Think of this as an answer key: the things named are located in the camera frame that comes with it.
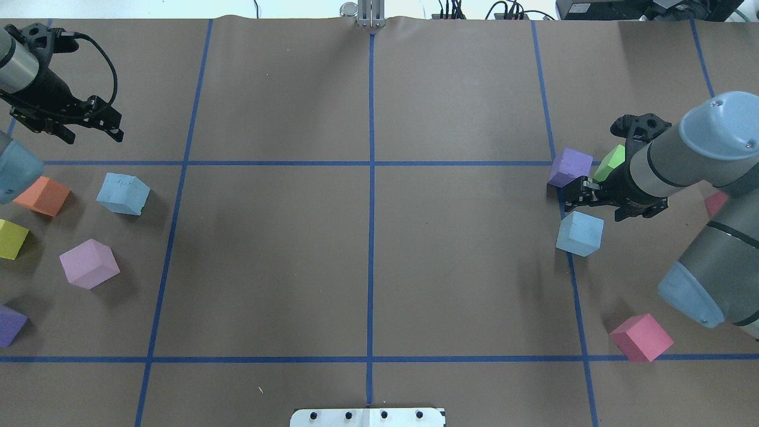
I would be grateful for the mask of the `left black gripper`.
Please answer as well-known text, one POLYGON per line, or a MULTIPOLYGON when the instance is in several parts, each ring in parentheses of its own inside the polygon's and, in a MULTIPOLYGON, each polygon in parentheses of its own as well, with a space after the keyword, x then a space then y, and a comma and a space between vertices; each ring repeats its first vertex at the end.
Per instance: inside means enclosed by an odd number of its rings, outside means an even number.
POLYGON ((98 97, 80 100, 50 68, 55 54, 79 49, 81 33, 41 23, 5 26, 5 102, 11 116, 33 133, 55 136, 74 144, 76 135, 65 125, 90 125, 116 142, 124 140, 122 114, 112 106, 98 110, 98 97))

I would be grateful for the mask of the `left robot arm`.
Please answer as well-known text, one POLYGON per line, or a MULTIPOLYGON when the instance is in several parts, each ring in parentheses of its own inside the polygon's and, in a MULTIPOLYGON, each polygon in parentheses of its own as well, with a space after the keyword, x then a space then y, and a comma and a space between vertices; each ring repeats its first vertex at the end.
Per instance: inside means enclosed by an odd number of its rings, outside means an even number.
POLYGON ((33 133, 46 133, 73 144, 71 125, 100 130, 117 143, 125 133, 122 114, 114 108, 119 89, 116 67, 97 41, 85 33, 34 23, 19 28, 8 24, 1 31, 1 97, 14 121, 33 133), (57 54, 79 49, 87 41, 105 59, 112 76, 108 100, 98 95, 78 99, 68 84, 50 68, 57 54))

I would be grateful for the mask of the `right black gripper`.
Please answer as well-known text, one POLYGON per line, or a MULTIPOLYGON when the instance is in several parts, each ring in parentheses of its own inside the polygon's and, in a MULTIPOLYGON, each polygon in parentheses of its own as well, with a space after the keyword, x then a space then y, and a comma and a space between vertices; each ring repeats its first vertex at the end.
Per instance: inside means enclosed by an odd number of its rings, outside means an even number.
POLYGON ((653 173, 658 178, 649 160, 652 142, 662 133, 670 130, 672 123, 647 113, 635 116, 624 114, 610 126, 612 135, 624 139, 626 160, 597 184, 588 177, 577 177, 562 187, 562 207, 569 213, 578 206, 615 206, 615 222, 631 217, 654 217, 669 207, 666 196, 653 195, 636 181, 645 178, 643 174, 653 173))

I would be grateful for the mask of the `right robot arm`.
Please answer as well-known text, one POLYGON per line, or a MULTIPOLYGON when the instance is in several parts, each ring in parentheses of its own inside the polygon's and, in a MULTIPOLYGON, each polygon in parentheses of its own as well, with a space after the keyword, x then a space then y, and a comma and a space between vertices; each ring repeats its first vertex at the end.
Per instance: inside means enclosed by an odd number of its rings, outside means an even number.
POLYGON ((714 328, 731 324, 757 340, 758 99, 713 95, 675 123, 624 114, 610 126, 624 159, 604 180, 581 176, 562 190, 564 211, 612 206, 616 222, 654 217, 696 187, 707 222, 661 279, 657 292, 681 314, 714 328))

